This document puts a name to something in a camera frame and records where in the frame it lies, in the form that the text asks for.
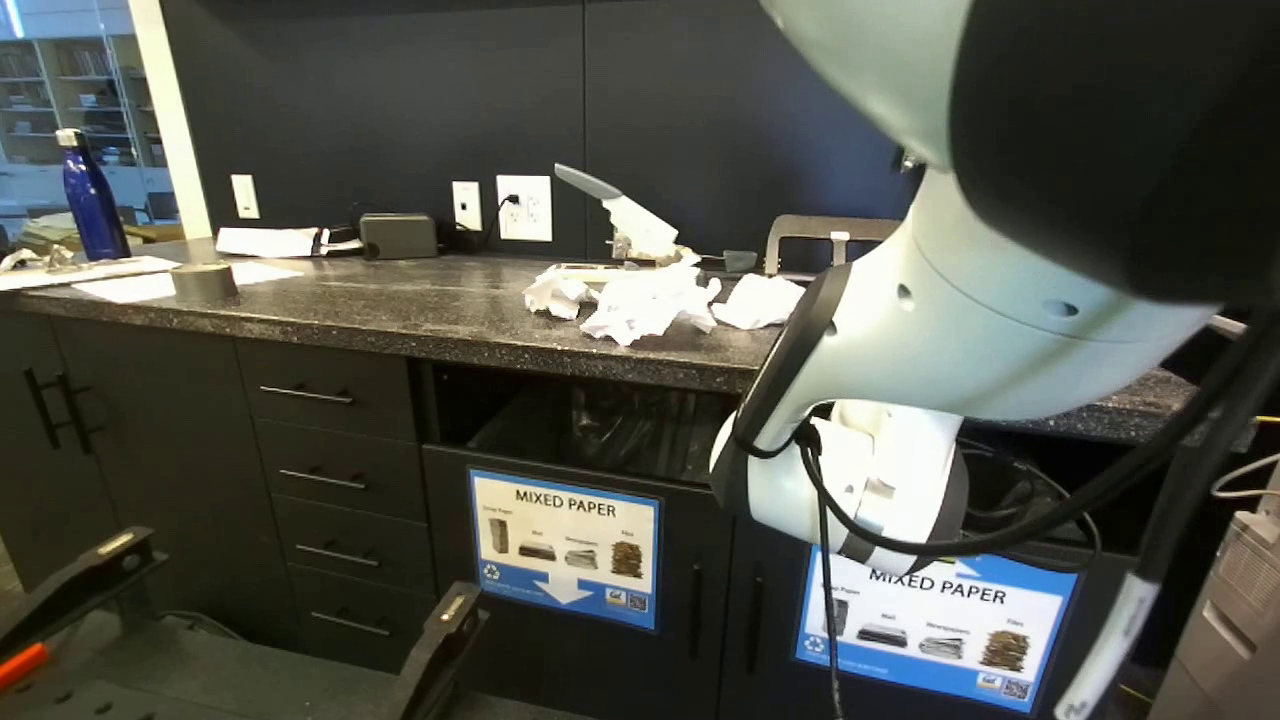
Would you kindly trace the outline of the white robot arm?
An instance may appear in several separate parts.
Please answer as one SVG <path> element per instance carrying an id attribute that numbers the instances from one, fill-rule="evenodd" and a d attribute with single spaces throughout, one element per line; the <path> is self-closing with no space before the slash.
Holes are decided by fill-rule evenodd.
<path id="1" fill-rule="evenodd" d="M 838 542 L 884 477 L 932 528 L 965 418 L 1073 412 L 1275 301 L 1280 0 L 761 5 L 919 185 L 719 425 L 726 512 Z"/>

